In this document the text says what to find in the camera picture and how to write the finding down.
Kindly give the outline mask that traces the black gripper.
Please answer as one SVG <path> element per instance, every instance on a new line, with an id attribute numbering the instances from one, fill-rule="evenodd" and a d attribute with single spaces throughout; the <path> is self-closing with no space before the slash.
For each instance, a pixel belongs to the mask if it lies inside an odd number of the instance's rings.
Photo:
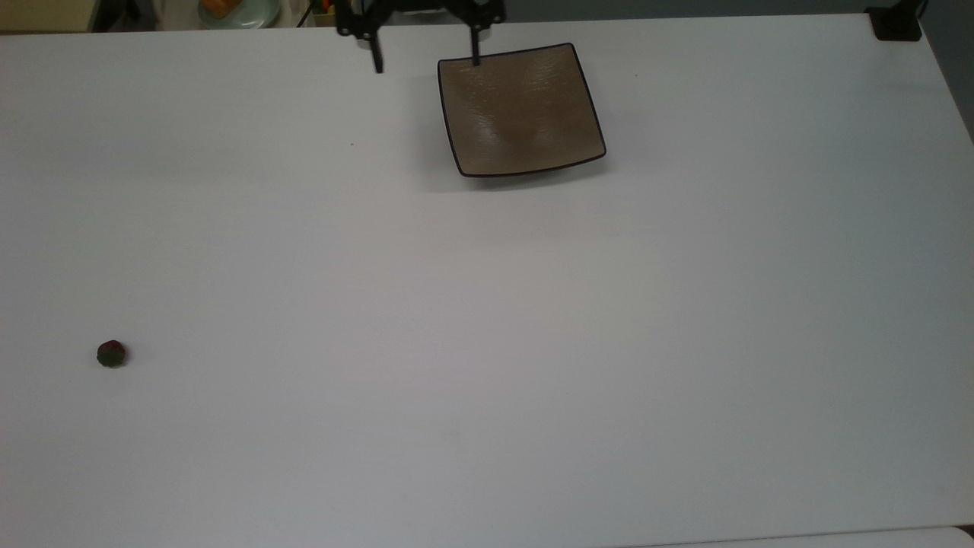
<path id="1" fill-rule="evenodd" d="M 370 39 L 374 70 L 377 74 L 383 74 L 385 58 L 380 48 L 379 29 L 395 13 L 419 11 L 448 11 L 462 21 L 470 31 L 472 64 L 475 67 L 481 65 L 480 31 L 507 20 L 504 1 L 368 1 L 362 9 L 353 8 L 350 1 L 336 1 L 336 28 L 341 36 Z"/>

